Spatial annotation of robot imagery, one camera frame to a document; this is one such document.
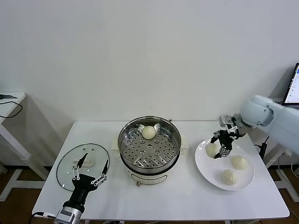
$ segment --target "white table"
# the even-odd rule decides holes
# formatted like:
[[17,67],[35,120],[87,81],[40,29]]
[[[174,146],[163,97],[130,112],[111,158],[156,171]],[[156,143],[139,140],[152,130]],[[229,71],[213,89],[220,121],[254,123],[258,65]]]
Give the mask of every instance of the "white table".
[[33,212],[57,214],[71,192],[56,180],[56,168],[62,157],[83,143],[96,143],[106,148],[111,166],[108,180],[91,192],[82,219],[87,220],[240,220],[289,216],[276,185],[259,157],[249,136],[237,143],[251,156],[256,176],[252,184],[237,192],[211,185],[195,167],[196,146],[220,127],[218,122],[173,122],[189,142],[173,172],[163,183],[136,186],[111,145],[126,122],[86,121],[73,124],[53,169],[37,199]]
[[[17,97],[16,99],[1,99],[0,103],[14,101],[16,103],[20,103],[25,98],[24,92],[0,92],[0,94],[4,95],[12,95]],[[19,107],[17,104],[8,103],[8,104],[1,104],[0,105],[0,115],[3,117],[8,117],[10,113],[16,108]],[[19,158],[27,164],[33,171],[35,171],[41,178],[44,180],[47,179],[49,172],[42,166],[42,164],[32,155],[30,154],[19,142],[16,140],[11,133],[2,125],[2,122],[6,118],[0,117],[0,135],[2,135],[8,143],[11,145],[12,151],[19,156]],[[7,170],[0,166],[0,173],[5,173]],[[18,177],[20,176],[22,170],[17,169],[12,177],[10,178],[9,182],[7,183],[6,187],[3,189],[0,195],[0,202],[6,201],[10,191],[12,188],[35,188],[40,189],[43,187],[44,182],[36,182],[36,181],[18,181]]]

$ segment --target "steamed bun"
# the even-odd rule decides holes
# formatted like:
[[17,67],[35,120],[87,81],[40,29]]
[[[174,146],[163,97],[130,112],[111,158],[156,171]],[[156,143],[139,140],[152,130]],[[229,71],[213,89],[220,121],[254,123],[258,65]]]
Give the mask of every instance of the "steamed bun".
[[238,181],[235,173],[231,169],[224,170],[222,172],[221,177],[222,177],[223,181],[228,185],[234,185]]
[[218,153],[218,149],[215,143],[210,143],[207,147],[206,147],[206,154],[211,157],[214,158],[216,156],[216,154]]
[[152,139],[156,136],[156,130],[152,126],[146,126],[142,129],[141,134],[145,139]]
[[243,158],[243,156],[234,156],[233,158],[231,158],[231,163],[234,168],[240,170],[246,169],[248,166],[247,161]]

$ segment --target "floor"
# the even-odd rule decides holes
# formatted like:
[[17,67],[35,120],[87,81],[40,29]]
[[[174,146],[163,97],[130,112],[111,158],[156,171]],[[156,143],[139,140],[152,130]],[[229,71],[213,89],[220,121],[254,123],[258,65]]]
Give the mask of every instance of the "floor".
[[[0,192],[4,189],[14,170],[0,175]],[[289,180],[299,193],[299,179],[295,177],[291,169],[284,169]],[[272,178],[279,180],[274,170],[270,169]],[[22,172],[19,180],[40,181],[32,170]],[[39,189],[13,189],[5,202],[0,202],[0,224],[27,224],[31,211],[41,190]],[[286,190],[279,190],[287,206],[299,216],[299,203],[294,203]],[[34,218],[32,224],[51,224],[53,220]],[[91,221],[91,224],[101,224],[102,221]],[[127,224],[144,224],[145,222],[126,222]],[[157,224],[173,224],[174,222],[157,222]],[[177,224],[194,224],[194,222],[176,222]],[[196,222],[196,224],[224,224],[224,222]],[[262,220],[258,224],[299,224],[299,220],[290,212],[290,216],[284,219]]]

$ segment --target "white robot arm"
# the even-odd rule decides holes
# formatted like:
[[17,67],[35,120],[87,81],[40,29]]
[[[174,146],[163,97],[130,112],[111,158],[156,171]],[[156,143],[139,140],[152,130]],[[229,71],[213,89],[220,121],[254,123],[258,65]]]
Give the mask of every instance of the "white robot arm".
[[254,96],[245,102],[240,113],[233,116],[221,115],[219,122],[226,131],[214,133],[211,142],[219,140],[221,148],[215,158],[227,156],[232,147],[231,142],[250,128],[259,128],[280,145],[299,154],[299,111],[274,103],[271,99]]

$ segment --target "white wall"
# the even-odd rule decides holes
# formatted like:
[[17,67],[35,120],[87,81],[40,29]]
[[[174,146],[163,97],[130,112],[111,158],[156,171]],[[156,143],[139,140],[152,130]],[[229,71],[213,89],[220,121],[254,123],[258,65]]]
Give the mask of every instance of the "white wall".
[[[55,154],[75,120],[215,120],[252,95],[283,95],[299,58],[298,8],[297,0],[0,1],[0,90],[27,93],[23,136],[36,137],[25,144],[38,138]],[[29,150],[45,157],[44,147]]]

